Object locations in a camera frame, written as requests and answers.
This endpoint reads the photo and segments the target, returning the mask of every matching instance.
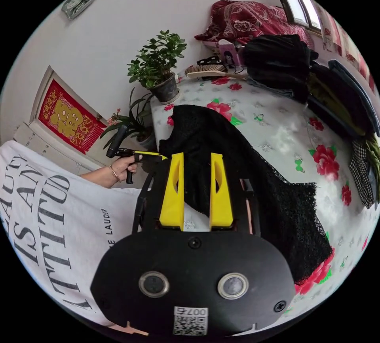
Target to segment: black handle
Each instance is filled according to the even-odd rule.
[[[110,147],[107,150],[106,156],[109,158],[115,157],[116,153],[118,152],[120,148],[120,144],[123,142],[125,133],[127,132],[127,126],[126,125],[121,125],[120,128],[118,129]]]
[[[132,184],[133,184],[132,176],[133,176],[133,173],[130,172],[130,171],[127,169],[127,184],[128,184],[128,185],[132,185]]]

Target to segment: window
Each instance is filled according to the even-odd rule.
[[[290,23],[321,33],[321,25],[311,0],[280,0]]]

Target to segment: plant pot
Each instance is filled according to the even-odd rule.
[[[144,140],[137,141],[142,147],[144,147],[148,151],[152,151],[156,148],[156,137],[154,135],[154,131]]]
[[[160,83],[156,87],[152,87],[149,91],[162,103],[169,104],[177,99],[179,90],[175,81],[175,74],[171,73],[170,78]]]

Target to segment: checkered fabric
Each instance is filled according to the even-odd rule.
[[[367,208],[371,208],[374,204],[374,195],[368,178],[367,152],[360,141],[352,142],[352,150],[350,171],[361,201]]]

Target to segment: wooden brush handle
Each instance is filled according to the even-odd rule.
[[[235,73],[223,73],[224,77],[230,77],[230,78],[236,78],[236,79],[243,79],[245,80],[247,78],[247,74],[235,74]]]

